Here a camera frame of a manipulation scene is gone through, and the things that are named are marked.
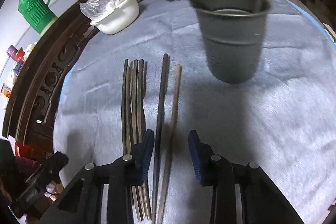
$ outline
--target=plastic bag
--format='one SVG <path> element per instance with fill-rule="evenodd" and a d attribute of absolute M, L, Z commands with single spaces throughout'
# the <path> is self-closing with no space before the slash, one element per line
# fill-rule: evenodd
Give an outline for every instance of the plastic bag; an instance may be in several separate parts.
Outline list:
<path fill-rule="evenodd" d="M 82 13 L 92 21 L 98 22 L 112 13 L 123 0 L 88 0 L 80 3 Z"/>

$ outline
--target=chopstick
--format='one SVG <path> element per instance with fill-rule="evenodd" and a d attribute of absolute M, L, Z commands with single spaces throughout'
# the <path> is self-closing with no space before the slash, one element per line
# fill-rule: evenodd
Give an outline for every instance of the chopstick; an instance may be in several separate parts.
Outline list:
<path fill-rule="evenodd" d="M 142 142 L 144 131 L 146 130 L 143 126 L 144 115 L 143 115 L 143 82 L 144 82 L 144 74 L 143 74 L 143 59 L 139 60 L 139 68 L 138 68 L 138 78 L 137 78 L 137 126 L 138 126 L 138 139 L 139 142 Z M 143 198 L 143 211 L 144 215 L 147 219 L 151 219 L 151 205 L 149 201 L 149 192 L 148 192 L 148 181 L 146 180 L 142 185 L 142 198 Z"/>
<path fill-rule="evenodd" d="M 122 130 L 122 142 L 123 142 L 123 154 L 127 154 L 126 145 L 126 70 L 128 66 L 128 59 L 124 62 L 123 84 L 121 92 L 121 130 Z"/>
<path fill-rule="evenodd" d="M 168 54 L 163 55 L 160 93 L 159 93 L 159 105 L 157 109 L 157 122 L 156 122 L 156 137 L 155 137 L 155 152 L 154 152 L 154 170 L 153 170 L 153 190 L 152 190 L 152 224 L 155 224 L 156 220 L 156 206 L 159 190 L 159 177 L 160 177 L 160 153 L 161 153 L 161 135 L 162 124 L 164 121 L 164 103 L 166 85 L 168 79 Z"/>
<path fill-rule="evenodd" d="M 139 132 L 137 128 L 137 78 L 138 78 L 138 60 L 133 62 L 132 70 L 132 128 L 133 128 L 133 145 L 138 144 L 140 141 Z M 143 220 L 144 215 L 144 196 L 141 186 L 136 187 L 136 198 L 138 199 L 139 211 Z"/>
<path fill-rule="evenodd" d="M 166 154 L 165 168 L 163 171 L 162 190 L 161 190 L 160 203 L 159 203 L 159 214 L 157 216 L 157 224 L 162 224 L 163 214 L 164 214 L 165 204 L 166 204 L 166 199 L 167 199 L 167 191 L 168 191 L 168 186 L 169 186 L 169 177 L 170 177 L 171 162 L 172 162 L 173 137 L 174 137 L 175 128 L 177 124 L 181 69 L 182 67 L 180 65 L 176 66 L 173 110 L 172 110 L 171 121 L 169 125 L 169 141 L 168 141 L 168 149 L 167 149 L 167 154 Z"/>
<path fill-rule="evenodd" d="M 133 138 L 132 138 L 132 113 L 131 113 L 131 104 L 130 104 L 130 67 L 126 68 L 126 139 L 127 139 L 127 153 L 131 152 L 131 149 L 133 147 Z M 136 211 L 136 216 L 138 218 L 138 221 L 143 220 L 142 212 L 139 207 L 139 192 L 136 186 L 132 186 L 132 194 L 133 194 L 133 201 Z"/>

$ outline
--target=blue gripper pad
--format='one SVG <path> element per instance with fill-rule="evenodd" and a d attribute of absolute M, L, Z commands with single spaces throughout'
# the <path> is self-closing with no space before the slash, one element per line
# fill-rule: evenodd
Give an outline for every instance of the blue gripper pad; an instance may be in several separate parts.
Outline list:
<path fill-rule="evenodd" d="M 151 158 L 154 148 L 154 132 L 148 129 L 143 137 L 142 144 L 144 144 L 142 162 L 142 182 L 147 179 L 149 165 L 151 164 Z"/>
<path fill-rule="evenodd" d="M 196 179 L 202 186 L 215 185 L 216 171 L 210 162 L 210 157 L 213 155 L 212 149 L 210 145 L 201 143 L 196 130 L 189 132 L 189 151 Z"/>

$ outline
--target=box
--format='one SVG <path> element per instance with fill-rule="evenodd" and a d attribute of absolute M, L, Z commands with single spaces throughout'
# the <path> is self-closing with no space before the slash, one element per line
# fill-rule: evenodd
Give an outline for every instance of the box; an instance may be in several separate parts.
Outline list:
<path fill-rule="evenodd" d="M 34 145 L 21 145 L 15 143 L 14 154 L 18 157 L 24 157 L 30 160 L 39 160 L 46 157 L 46 153 Z"/>
<path fill-rule="evenodd" d="M 19 62 L 16 64 L 15 68 L 13 69 L 14 75 L 16 77 L 19 75 L 20 71 L 22 70 L 24 63 L 25 62 L 20 59 Z"/>
<path fill-rule="evenodd" d="M 9 100 L 11 93 L 12 93 L 12 89 L 6 84 L 3 84 L 1 88 L 1 97 L 5 98 L 6 100 Z"/>

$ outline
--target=wooden chopstick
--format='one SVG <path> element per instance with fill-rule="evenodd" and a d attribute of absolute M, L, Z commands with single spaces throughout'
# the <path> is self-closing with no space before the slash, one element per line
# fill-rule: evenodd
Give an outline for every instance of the wooden chopstick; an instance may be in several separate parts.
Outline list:
<path fill-rule="evenodd" d="M 169 125 L 169 141 L 168 141 L 168 149 L 167 149 L 167 154 L 166 154 L 165 168 L 163 171 L 162 189 L 161 189 L 161 196 L 160 196 L 160 203 L 159 203 L 159 213 L 157 216 L 157 224 L 162 224 L 163 214 L 164 214 L 166 199 L 167 199 L 171 162 L 172 162 L 173 137 L 174 137 L 175 128 L 177 124 L 181 69 L 182 67 L 180 65 L 176 66 L 173 110 L 172 110 L 171 121 Z"/>
<path fill-rule="evenodd" d="M 142 142 L 143 135 L 145 132 L 144 128 L 144 116 L 143 116 L 143 59 L 139 60 L 139 68 L 138 68 L 138 78 L 137 78 L 137 127 L 138 127 L 138 139 L 139 142 Z M 143 212 L 147 219 L 151 219 L 151 205 L 149 202 L 149 193 L 148 193 L 148 181 L 146 180 L 142 185 L 142 190 L 140 192 L 140 198 L 143 199 Z"/>
<path fill-rule="evenodd" d="M 137 128 L 137 78 L 138 78 L 138 60 L 133 62 L 132 70 L 132 129 L 133 129 L 133 145 L 139 143 L 139 133 Z M 136 187 L 136 198 L 138 200 L 140 216 L 143 220 L 144 215 L 144 196 L 142 187 Z"/>
<path fill-rule="evenodd" d="M 131 152 L 133 147 L 133 138 L 132 138 L 132 113 L 131 113 L 131 103 L 129 98 L 130 93 L 130 67 L 126 68 L 126 140 L 127 140 L 127 153 Z M 138 191 L 136 186 L 132 186 L 132 194 L 133 194 L 133 201 L 136 211 L 136 216 L 138 221 L 143 220 L 142 212 L 139 208 L 139 200 L 138 200 Z"/>

